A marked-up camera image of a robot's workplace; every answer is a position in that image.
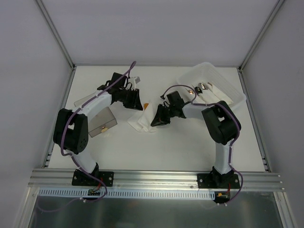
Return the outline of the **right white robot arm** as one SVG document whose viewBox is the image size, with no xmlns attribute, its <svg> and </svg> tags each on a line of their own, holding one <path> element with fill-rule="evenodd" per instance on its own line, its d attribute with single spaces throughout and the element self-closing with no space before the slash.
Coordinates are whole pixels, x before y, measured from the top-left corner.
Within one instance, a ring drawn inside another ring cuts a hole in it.
<svg viewBox="0 0 304 228">
<path fill-rule="evenodd" d="M 167 125 L 171 118 L 203 120 L 212 140 L 216 143 L 216 158 L 208 174 L 197 174 L 200 189 L 240 189 L 242 179 L 232 166 L 232 147 L 238 139 L 241 124 L 225 101 L 214 104 L 185 102 L 179 92 L 167 95 L 168 102 L 159 104 L 152 127 Z"/>
</svg>

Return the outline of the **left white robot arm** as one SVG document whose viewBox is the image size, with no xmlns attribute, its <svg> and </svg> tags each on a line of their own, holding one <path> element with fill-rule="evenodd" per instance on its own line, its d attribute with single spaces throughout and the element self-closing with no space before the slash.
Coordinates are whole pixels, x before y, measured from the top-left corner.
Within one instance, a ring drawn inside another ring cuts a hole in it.
<svg viewBox="0 0 304 228">
<path fill-rule="evenodd" d="M 99 86 L 89 100 L 74 109 L 62 108 L 57 114 L 53 142 L 60 147 L 63 156 L 72 158 L 88 185 L 95 185 L 100 180 L 98 163 L 87 149 L 89 123 L 115 102 L 121 102 L 127 109 L 142 111 L 139 89 L 136 87 L 139 82 L 139 77 L 113 73 L 111 80 Z"/>
</svg>

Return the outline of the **white paper napkin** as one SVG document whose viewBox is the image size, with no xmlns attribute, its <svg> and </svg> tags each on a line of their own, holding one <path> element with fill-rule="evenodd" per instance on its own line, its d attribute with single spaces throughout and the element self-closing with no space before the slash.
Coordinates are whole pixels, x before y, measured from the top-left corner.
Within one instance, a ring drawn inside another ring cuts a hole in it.
<svg viewBox="0 0 304 228">
<path fill-rule="evenodd" d="M 139 133 L 154 133 L 156 131 L 151 127 L 151 122 L 156 114 L 156 106 L 151 100 L 145 103 L 149 104 L 148 107 L 143 111 L 136 111 L 127 122 Z"/>
</svg>

